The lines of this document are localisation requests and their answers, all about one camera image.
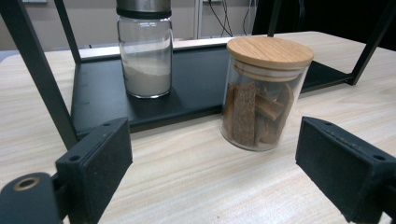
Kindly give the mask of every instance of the jar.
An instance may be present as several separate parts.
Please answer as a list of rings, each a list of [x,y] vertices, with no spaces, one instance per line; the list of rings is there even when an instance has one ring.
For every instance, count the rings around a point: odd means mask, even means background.
[[[117,0],[125,89],[138,98],[168,93],[172,82],[170,0]]]
[[[227,50],[221,134],[247,150],[277,147],[313,51],[289,40],[256,35],[231,39]]]

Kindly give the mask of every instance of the metal rod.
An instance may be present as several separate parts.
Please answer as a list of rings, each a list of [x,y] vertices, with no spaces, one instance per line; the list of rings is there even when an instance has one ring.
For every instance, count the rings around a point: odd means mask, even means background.
[[[21,0],[0,1],[0,13],[67,149],[78,141],[64,99]]]
[[[66,7],[63,0],[54,0],[56,9],[58,10],[59,17],[61,18],[64,33],[66,34],[67,42],[69,43],[70,50],[72,51],[73,59],[76,64],[81,63],[81,56],[79,55],[78,45],[73,34],[72,25],[67,17]]]
[[[276,31],[277,19],[279,18],[280,7],[282,6],[282,0],[275,0],[274,8],[271,15],[270,26],[268,28],[268,36],[274,37]]]
[[[396,0],[389,0],[388,4],[385,6],[384,12],[382,13],[381,17],[378,20],[378,23],[376,24],[372,34],[370,35],[370,38],[367,42],[366,47],[363,50],[363,53],[359,57],[355,67],[352,70],[351,74],[354,76],[354,78],[347,81],[347,84],[354,86],[358,83],[361,74],[363,73],[367,63],[373,56],[376,47],[378,47],[379,43],[381,42],[382,37],[388,30],[388,27],[390,26],[395,15]]]

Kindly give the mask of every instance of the wall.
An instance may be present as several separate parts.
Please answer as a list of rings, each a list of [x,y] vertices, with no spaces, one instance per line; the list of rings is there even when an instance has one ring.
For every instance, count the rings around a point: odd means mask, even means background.
[[[199,19],[202,22],[201,36],[220,35],[222,28],[207,4],[203,4],[202,17],[198,15],[198,1],[172,0],[174,38],[197,38]],[[228,17],[235,34],[243,33],[242,21],[248,10],[248,2],[249,0],[227,0]],[[117,43],[116,0],[67,0],[64,3],[79,46]],[[222,4],[214,4],[213,8],[223,20]],[[67,47],[53,0],[48,0],[45,5],[26,5],[26,9],[44,50]],[[7,27],[0,18],[0,50],[15,48]]]

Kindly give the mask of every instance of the wooden lid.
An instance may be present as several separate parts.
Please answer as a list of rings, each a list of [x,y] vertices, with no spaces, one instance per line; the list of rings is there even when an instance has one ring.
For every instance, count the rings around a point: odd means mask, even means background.
[[[312,62],[314,52],[299,43],[267,36],[231,39],[227,50],[236,60],[276,70],[300,69]]]

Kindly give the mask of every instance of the wooden table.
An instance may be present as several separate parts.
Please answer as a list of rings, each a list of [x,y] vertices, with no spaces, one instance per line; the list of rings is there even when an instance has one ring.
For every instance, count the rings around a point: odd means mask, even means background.
[[[364,47],[314,32],[277,36],[307,45],[316,61],[343,72],[352,70]],[[81,54],[112,51],[117,49],[86,49]],[[71,53],[46,55],[70,110]],[[357,86],[343,84],[302,94],[282,143],[269,152],[229,144],[219,132],[220,115],[133,133],[134,163],[101,222],[345,223],[295,164],[301,117],[333,122],[396,157],[395,64],[396,52],[377,49]],[[54,162],[66,149],[20,55],[0,63],[0,78],[0,188],[33,172],[53,175]],[[381,223],[389,222],[382,216]]]

